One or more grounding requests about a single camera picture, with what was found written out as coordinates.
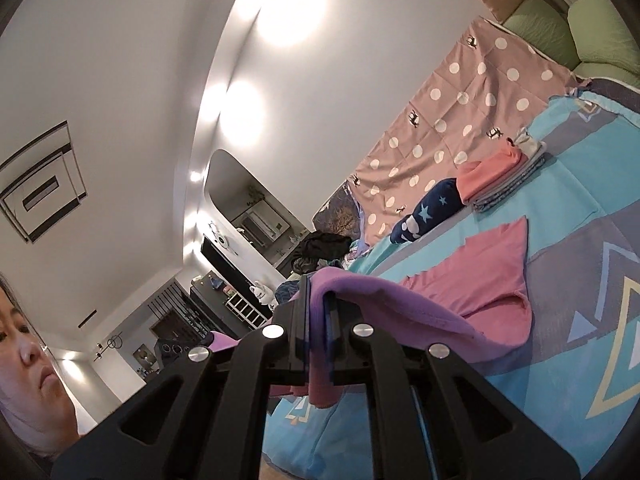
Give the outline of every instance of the metal screw head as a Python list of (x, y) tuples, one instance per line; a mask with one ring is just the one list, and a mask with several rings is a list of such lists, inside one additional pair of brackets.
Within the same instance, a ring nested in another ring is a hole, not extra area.
[(268, 339), (277, 339), (284, 334), (284, 329), (280, 325), (267, 325), (262, 329), (262, 335)]
[(209, 349), (204, 348), (204, 346), (194, 346), (191, 350), (189, 350), (188, 355), (189, 359), (191, 359), (194, 363), (199, 363), (209, 357)]
[(358, 337), (369, 337), (373, 334), (373, 327), (367, 323), (358, 323), (353, 327), (353, 333)]
[(436, 343), (429, 347), (429, 353), (436, 359), (444, 359), (448, 357), (450, 351), (449, 347), (443, 343)]

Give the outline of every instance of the woman's nose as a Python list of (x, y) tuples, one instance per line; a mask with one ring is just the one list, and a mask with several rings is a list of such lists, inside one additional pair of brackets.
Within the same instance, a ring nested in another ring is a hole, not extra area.
[(40, 345), (31, 337), (25, 336), (24, 334), (20, 334), (18, 337), (22, 362), (26, 366), (32, 365), (40, 356)]

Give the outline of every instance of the black cabinet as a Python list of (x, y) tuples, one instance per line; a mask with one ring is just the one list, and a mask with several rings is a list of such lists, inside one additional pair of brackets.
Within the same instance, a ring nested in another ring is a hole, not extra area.
[(213, 288), (209, 275), (191, 283), (190, 298), (198, 309), (212, 320), (220, 332), (235, 339), (240, 339), (251, 332), (251, 328), (226, 307), (227, 295)]

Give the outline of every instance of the green pillow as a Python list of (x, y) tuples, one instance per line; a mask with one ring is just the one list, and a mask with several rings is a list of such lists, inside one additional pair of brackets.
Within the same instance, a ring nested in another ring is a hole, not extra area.
[(543, 0), (524, 0), (503, 26), (570, 70), (580, 63), (569, 24)]
[(590, 77), (609, 77), (640, 89), (640, 77), (636, 74), (608, 63), (580, 63), (574, 73), (585, 79)]
[(569, 7), (568, 21), (581, 61), (640, 75), (640, 48), (610, 0), (577, 0)]

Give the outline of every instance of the ceiling air vent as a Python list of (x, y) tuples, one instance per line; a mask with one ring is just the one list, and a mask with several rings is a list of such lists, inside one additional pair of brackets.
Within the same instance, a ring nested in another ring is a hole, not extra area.
[(0, 209), (27, 243), (80, 205), (86, 188), (66, 121), (0, 164), (0, 189)]

